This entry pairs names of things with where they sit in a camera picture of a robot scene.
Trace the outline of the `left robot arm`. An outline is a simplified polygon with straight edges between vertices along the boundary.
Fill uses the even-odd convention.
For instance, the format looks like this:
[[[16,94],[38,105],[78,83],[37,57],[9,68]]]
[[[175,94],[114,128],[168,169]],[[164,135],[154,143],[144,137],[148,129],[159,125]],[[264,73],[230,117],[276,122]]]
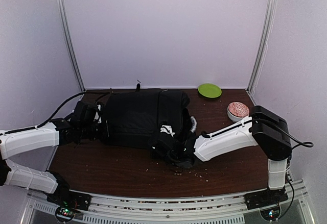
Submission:
[[[17,164],[9,158],[43,147],[99,139],[102,132],[103,123],[99,120],[71,122],[64,118],[52,119],[43,126],[1,131],[1,186],[14,185],[50,193],[61,205],[70,205],[74,200],[73,193],[62,186],[64,180],[50,172]]]

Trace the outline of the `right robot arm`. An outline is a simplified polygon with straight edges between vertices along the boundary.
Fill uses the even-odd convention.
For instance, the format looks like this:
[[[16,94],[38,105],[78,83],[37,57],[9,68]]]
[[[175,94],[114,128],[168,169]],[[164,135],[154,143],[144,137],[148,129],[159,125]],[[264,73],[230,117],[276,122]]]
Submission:
[[[149,141],[151,153],[165,161],[184,168],[196,161],[206,162],[232,151],[250,146],[259,146],[268,158],[268,189],[262,193],[266,204],[273,204],[282,195],[288,164],[291,160],[291,141],[296,147],[313,147],[312,142],[301,142],[288,132],[287,122],[265,109],[255,106],[250,114],[240,121],[212,133],[194,134],[196,120],[184,141],[179,141],[170,125],[162,125]]]

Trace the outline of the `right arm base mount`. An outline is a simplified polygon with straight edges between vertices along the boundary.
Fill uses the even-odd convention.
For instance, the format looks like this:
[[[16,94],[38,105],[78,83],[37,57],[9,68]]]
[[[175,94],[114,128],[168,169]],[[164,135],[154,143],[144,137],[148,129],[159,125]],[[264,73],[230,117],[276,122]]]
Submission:
[[[244,200],[248,210],[259,209],[266,221],[276,221],[282,215],[280,203],[288,200],[285,188],[279,190],[265,189],[247,193]]]

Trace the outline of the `black student backpack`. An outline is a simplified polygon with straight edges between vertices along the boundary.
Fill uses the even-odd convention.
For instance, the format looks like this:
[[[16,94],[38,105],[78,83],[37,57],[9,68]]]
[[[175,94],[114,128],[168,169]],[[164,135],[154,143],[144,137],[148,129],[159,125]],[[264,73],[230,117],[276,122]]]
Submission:
[[[185,142],[195,134],[196,119],[190,116],[189,96],[176,89],[145,89],[114,93],[102,110],[100,140],[108,145],[148,149],[162,126],[171,137]]]

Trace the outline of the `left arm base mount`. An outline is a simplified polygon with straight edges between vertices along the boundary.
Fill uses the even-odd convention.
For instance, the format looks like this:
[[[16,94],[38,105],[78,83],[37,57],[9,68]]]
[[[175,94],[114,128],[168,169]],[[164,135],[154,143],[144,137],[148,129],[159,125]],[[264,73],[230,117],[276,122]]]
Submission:
[[[69,183],[59,174],[49,171],[58,184],[54,193],[46,193],[47,201],[55,203],[64,209],[80,213],[80,210],[87,211],[91,202],[91,195],[70,190]]]

